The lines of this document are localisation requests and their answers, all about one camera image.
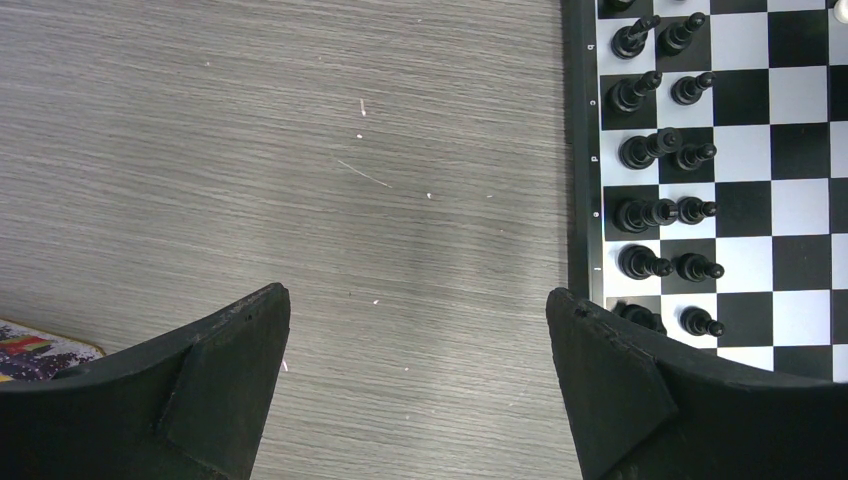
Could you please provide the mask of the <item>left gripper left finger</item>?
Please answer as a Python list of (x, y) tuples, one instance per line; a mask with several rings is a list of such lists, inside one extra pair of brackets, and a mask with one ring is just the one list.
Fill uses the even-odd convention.
[(44, 381), (1, 387), (5, 479), (247, 479), (290, 333), (288, 290)]

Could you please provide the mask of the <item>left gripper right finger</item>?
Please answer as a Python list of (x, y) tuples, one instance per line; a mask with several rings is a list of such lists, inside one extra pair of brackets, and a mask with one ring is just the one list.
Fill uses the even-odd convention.
[(843, 479), (844, 384), (705, 353), (552, 290), (553, 362), (586, 479)]

